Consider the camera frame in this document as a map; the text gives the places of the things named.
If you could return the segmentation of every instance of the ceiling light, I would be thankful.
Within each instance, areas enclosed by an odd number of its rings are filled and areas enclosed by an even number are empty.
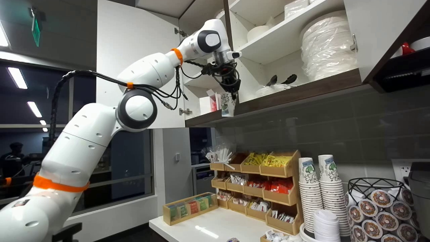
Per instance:
[[[33,101],[30,101],[30,102],[27,102],[29,104],[29,106],[30,106],[30,109],[31,109],[31,112],[37,116],[37,117],[42,117],[42,113],[41,113],[41,110],[38,109],[38,105],[35,104],[35,102],[33,102]]]
[[[27,89],[27,83],[26,83],[26,81],[25,81],[25,78],[22,75],[22,71],[19,69],[15,69],[15,67],[9,67],[9,70],[10,70],[11,75],[13,75],[17,86],[19,89]]]
[[[9,36],[6,35],[2,22],[0,22],[0,47],[10,47],[10,40],[9,40]]]

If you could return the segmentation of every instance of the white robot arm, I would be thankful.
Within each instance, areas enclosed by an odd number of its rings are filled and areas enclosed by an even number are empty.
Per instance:
[[[125,69],[119,79],[132,90],[117,108],[89,104],[74,116],[46,155],[30,192],[0,211],[2,238],[9,242],[53,241],[88,188],[112,137],[119,130],[142,132],[156,120],[158,109],[148,90],[170,82],[183,62],[211,55],[216,55],[211,71],[221,74],[221,85],[236,94],[241,83],[234,69],[238,54],[232,51],[221,20],[206,22],[178,48],[146,57]]]

